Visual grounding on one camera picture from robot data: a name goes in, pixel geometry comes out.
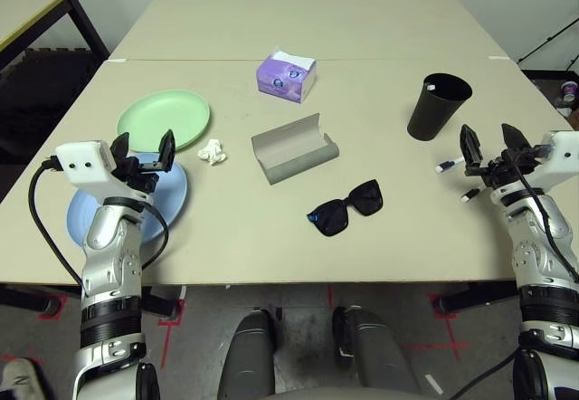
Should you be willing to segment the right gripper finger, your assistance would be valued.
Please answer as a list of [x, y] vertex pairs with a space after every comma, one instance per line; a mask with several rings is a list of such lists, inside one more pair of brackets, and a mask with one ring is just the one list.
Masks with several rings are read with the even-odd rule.
[[501, 129], [507, 150], [522, 151], [528, 148], [528, 141], [519, 129], [507, 123], [503, 123]]
[[481, 152], [476, 132], [467, 124], [460, 129], [460, 150], [468, 167], [479, 167]]

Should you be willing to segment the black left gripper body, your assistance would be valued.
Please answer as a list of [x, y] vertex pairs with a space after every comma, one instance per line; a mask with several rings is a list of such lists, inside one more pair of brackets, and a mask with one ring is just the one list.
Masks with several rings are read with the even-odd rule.
[[143, 193], [153, 193], [159, 176], [156, 161], [141, 162], [137, 157], [125, 157], [116, 161], [112, 175], [130, 188]]

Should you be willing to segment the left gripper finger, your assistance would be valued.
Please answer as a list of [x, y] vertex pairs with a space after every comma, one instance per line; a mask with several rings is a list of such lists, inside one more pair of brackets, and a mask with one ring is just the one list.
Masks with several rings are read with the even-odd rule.
[[160, 171], [172, 169], [176, 154], [176, 141], [172, 129], [169, 129], [161, 138], [158, 149], [158, 166]]
[[129, 150], [129, 133], [124, 132], [118, 135], [110, 146], [110, 152], [117, 166], [127, 157]]

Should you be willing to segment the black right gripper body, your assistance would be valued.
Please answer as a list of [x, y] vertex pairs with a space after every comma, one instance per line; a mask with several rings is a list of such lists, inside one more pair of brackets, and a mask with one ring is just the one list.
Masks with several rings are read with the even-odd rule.
[[480, 153], [465, 153], [465, 175], [480, 176], [485, 187], [500, 188], [520, 181], [520, 177], [531, 174], [540, 163], [529, 148], [515, 150], [507, 148], [483, 167]]

